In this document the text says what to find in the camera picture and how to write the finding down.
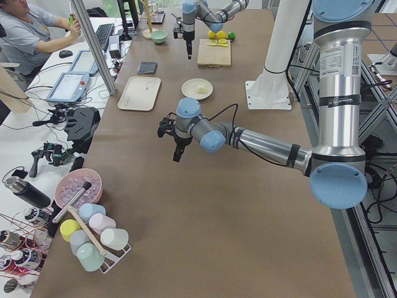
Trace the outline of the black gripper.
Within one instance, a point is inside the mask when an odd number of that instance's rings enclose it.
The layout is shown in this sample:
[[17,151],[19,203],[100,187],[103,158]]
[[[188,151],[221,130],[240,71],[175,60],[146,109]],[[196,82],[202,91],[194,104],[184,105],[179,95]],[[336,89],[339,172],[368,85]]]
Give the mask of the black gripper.
[[195,31],[182,31],[183,39],[186,41],[187,57],[192,58],[192,41],[195,39]]
[[180,161],[184,154],[185,147],[192,143],[192,136],[187,132],[174,127],[174,141],[176,143],[176,149],[173,154],[173,161]]

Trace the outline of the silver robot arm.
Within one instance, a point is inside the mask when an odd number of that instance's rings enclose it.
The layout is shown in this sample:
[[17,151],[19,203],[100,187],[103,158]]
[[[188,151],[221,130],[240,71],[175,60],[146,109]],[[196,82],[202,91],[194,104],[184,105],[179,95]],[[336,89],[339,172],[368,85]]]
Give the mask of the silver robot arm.
[[213,123],[198,100],[179,101],[168,133],[176,143],[174,161],[193,140],[207,152],[223,145],[246,150],[277,166],[294,168],[310,179],[314,197],[333,209],[349,209],[367,193],[365,152],[359,146],[362,102],[362,42],[371,30],[371,1],[281,1],[263,72],[246,82],[250,109],[289,109],[287,72],[307,14],[314,15],[319,47],[319,140],[312,149],[237,127]]
[[192,42],[195,39],[195,21],[201,20],[214,33],[223,28],[223,24],[232,19],[237,13],[244,11],[249,0],[233,0],[217,12],[208,7],[207,1],[182,2],[182,38],[186,43],[187,58],[192,58]]

